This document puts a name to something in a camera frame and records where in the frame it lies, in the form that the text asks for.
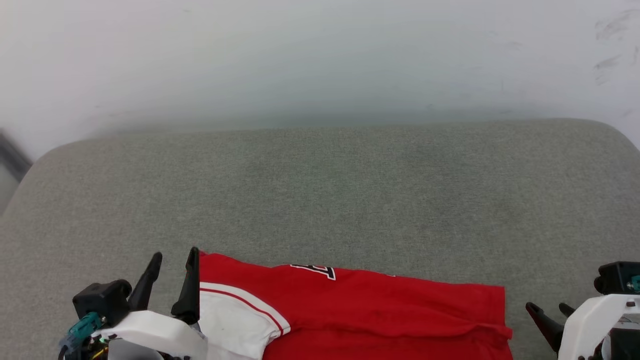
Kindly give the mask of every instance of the white sleeve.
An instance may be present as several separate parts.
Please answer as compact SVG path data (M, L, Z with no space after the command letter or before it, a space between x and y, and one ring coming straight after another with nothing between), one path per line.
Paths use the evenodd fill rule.
M291 330L287 320L256 296L233 286L200 283L200 329L208 360L261 360L273 339Z

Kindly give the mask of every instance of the teal connector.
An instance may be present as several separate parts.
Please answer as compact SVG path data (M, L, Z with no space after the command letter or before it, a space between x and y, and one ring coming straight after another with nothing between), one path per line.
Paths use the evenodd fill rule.
M62 354L68 354L76 351L83 343L84 339L93 334L94 331L102 327L102 321L98 313L88 313L75 325L71 326L67 335L60 340Z
M640 293L640 275L631 277L631 284L633 284L634 291Z

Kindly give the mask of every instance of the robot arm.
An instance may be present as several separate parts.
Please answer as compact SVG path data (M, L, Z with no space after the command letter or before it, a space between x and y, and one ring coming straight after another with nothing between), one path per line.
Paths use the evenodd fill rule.
M193 247L189 252L182 291L171 310L173 317L147 310L161 263L162 254L157 252L133 292L127 281L117 280L92 284L78 293L73 303L80 321L60 341L59 359L123 359L122 351L115 351L118 347L128 351L135 348L136 359L206 359L207 338L197 324L200 318L198 248Z
M640 314L640 263L611 263L598 272L594 287L604 296L588 299L576 310L560 304L568 317L564 325L535 304L526 305L558 360L640 359L640 325L624 317Z

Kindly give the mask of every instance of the white stripe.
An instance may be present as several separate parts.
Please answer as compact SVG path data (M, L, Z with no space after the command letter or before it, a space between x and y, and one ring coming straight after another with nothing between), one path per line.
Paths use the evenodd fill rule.
M213 282L200 282L200 287L203 289L211 289L211 290L219 290L224 291L225 293L234 294L249 304L257 307L258 309L269 313L269 315L273 316L273 318L278 322L280 327L282 328L282 334L288 334L291 331L291 325L287 319L284 318L276 309L271 307L269 304L265 303L255 295L251 294L249 291L243 290L241 288L236 288L235 286L223 285L223 284L215 284Z

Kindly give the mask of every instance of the jersey lettering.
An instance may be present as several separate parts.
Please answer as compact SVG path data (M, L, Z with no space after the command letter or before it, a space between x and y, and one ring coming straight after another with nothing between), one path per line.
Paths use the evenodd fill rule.
M328 266L295 265L295 264L291 264L290 266L293 268L319 272L320 274L325 274L325 276L327 276L327 278L329 278L330 280L335 280L335 271L333 271L333 268L330 268Z

